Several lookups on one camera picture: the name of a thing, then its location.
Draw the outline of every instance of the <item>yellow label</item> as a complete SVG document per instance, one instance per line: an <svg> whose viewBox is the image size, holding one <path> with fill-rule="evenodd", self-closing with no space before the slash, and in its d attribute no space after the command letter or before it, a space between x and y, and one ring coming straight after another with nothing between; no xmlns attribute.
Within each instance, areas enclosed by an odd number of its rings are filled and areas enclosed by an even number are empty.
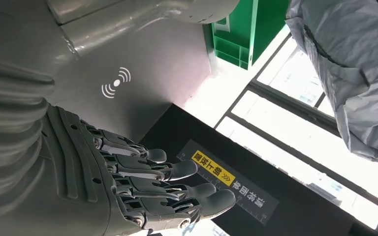
<svg viewBox="0 0 378 236"><path fill-rule="evenodd" d="M198 163L200 166L209 171L213 176L221 180L227 186L230 186L235 180L235 176L224 169L222 166L218 165L210 157L202 153L201 151L196 151L192 156L192 160Z"/></svg>

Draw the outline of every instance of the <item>floor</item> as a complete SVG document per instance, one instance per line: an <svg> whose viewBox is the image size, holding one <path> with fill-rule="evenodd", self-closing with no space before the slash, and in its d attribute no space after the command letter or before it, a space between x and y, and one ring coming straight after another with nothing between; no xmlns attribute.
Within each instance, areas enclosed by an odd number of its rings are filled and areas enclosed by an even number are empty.
<svg viewBox="0 0 378 236"><path fill-rule="evenodd" d="M139 141L170 104L183 105L210 73L202 25L164 20L69 64L47 99ZM115 95L104 92L114 98L101 91L109 84L107 92Z"/></svg>

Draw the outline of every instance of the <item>bright window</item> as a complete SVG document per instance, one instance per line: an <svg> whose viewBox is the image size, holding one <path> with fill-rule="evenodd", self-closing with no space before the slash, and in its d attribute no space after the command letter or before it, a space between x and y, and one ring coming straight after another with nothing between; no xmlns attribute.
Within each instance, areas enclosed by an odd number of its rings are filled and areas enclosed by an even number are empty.
<svg viewBox="0 0 378 236"><path fill-rule="evenodd" d="M250 91L232 113L378 197L378 163L352 154L339 137Z"/></svg>
<svg viewBox="0 0 378 236"><path fill-rule="evenodd" d="M317 192L369 227L373 229L377 227L378 206L334 181L325 173L317 171L228 117L222 120L217 131Z"/></svg>
<svg viewBox="0 0 378 236"><path fill-rule="evenodd" d="M308 56L299 49L293 38L287 40L257 81L334 116L326 97L317 105L321 96L325 96L321 82Z"/></svg>

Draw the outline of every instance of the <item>metal screw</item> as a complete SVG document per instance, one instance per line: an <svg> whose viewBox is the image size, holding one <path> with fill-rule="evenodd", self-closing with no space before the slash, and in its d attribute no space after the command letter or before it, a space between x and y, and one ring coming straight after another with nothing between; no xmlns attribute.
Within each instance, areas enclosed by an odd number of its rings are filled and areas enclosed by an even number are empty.
<svg viewBox="0 0 378 236"><path fill-rule="evenodd" d="M189 224L190 224L190 220L189 220L189 219L184 219L184 220L179 224L179 229L186 228L186 226L188 226Z"/></svg>
<svg viewBox="0 0 378 236"><path fill-rule="evenodd" d="M138 224L140 227L143 226L143 221L141 219L133 219L132 221Z"/></svg>
<svg viewBox="0 0 378 236"><path fill-rule="evenodd" d="M94 146L96 149L100 149L102 146L102 139L94 138Z"/></svg>

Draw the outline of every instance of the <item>gray cloth cover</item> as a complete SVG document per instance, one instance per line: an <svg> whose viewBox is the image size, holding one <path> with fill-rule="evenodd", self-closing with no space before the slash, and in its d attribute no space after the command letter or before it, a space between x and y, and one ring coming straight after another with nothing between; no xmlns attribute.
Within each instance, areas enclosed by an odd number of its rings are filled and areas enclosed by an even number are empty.
<svg viewBox="0 0 378 236"><path fill-rule="evenodd" d="M286 23L314 64L348 149L378 161L378 3L291 0Z"/></svg>

